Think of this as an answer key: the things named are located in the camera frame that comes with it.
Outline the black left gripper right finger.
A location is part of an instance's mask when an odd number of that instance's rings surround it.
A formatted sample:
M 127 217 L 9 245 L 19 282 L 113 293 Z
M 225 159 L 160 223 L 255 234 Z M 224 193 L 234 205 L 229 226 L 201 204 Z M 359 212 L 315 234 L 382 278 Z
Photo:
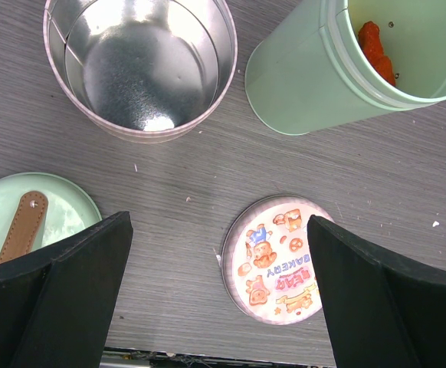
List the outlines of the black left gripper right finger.
M 338 367 L 446 367 L 446 271 L 321 216 L 307 238 Z

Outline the tall green canister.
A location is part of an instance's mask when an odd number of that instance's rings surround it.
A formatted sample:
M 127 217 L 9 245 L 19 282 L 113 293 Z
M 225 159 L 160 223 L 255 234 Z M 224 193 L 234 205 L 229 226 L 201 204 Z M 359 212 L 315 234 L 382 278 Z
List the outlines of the tall green canister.
M 379 26 L 395 86 L 358 33 Z M 291 136 L 446 100 L 446 1 L 302 1 L 252 52 L 244 77 L 255 115 Z

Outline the round silver tin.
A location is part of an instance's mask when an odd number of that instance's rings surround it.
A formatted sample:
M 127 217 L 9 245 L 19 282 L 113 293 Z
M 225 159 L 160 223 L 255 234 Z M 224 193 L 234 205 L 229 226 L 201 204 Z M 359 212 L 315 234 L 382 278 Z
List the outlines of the round silver tin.
M 238 59 L 224 1 L 48 1 L 43 36 L 71 102 L 136 143 L 174 140 L 208 118 Z

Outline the red meat piece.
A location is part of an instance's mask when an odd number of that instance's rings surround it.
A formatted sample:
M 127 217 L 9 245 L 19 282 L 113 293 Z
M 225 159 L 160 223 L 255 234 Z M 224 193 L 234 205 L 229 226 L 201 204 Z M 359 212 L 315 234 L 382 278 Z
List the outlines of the red meat piece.
M 395 86 L 395 75 L 392 62 L 385 55 L 381 39 L 380 29 L 373 21 L 366 22 L 358 33 L 359 46 L 367 61 L 373 69 L 389 84 Z

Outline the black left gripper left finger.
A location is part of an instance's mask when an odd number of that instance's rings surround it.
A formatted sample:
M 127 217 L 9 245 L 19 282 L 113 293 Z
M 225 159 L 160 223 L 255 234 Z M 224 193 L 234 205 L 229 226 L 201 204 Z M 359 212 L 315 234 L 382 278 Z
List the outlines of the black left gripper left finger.
M 0 367 L 98 367 L 132 239 L 118 212 L 0 264 Z

